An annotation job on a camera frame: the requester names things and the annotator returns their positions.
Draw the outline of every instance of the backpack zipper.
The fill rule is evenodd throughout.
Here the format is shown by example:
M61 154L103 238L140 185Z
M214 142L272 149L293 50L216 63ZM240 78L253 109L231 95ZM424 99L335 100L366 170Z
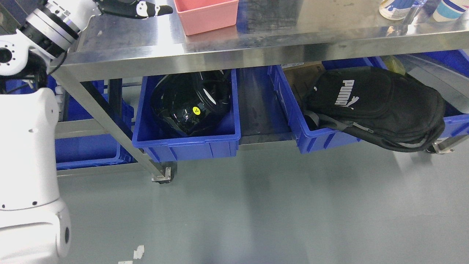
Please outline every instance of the backpack zipper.
M364 127L362 125L359 125L358 123L356 122L353 122L352 126L356 126L358 127L359 129L362 129L362 130L365 130L366 132L369 132L369 133L374 133L374 131L372 129L369 129L367 127Z

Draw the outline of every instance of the puma logo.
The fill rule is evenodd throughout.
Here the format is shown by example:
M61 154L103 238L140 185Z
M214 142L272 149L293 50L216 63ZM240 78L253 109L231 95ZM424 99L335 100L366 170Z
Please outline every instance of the puma logo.
M350 100L350 96L352 94L355 80L344 80L343 83L344 83L344 86L340 89L339 96L337 96L335 105L338 105L341 107L348 107L352 110L355 110L353 107L350 107L354 103L358 102L358 100L360 100L360 97L358 96L353 96L352 100Z

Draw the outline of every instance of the metal tabletop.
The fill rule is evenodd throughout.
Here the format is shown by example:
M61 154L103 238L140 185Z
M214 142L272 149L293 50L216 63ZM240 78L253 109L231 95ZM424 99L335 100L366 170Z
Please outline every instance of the metal tabletop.
M383 18L380 2L240 0L236 26L193 36L184 35L176 12L97 16L64 67L85 81L469 48L469 14L437 23L431 14L439 0L429 0L405 25Z

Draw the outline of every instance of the cup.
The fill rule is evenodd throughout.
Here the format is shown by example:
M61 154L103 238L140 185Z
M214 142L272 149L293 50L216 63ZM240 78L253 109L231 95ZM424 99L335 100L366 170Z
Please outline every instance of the cup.
M442 0L433 13L438 22L458 19L469 8L469 0Z

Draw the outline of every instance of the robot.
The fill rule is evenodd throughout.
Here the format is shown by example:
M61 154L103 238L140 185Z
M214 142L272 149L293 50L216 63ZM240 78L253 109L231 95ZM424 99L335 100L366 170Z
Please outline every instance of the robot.
M93 16L171 14L146 1L42 0L16 34L0 36L0 80L33 79L35 93L0 94L0 264L53 264L71 243L61 199L54 132L59 108L48 88L52 60L66 53Z

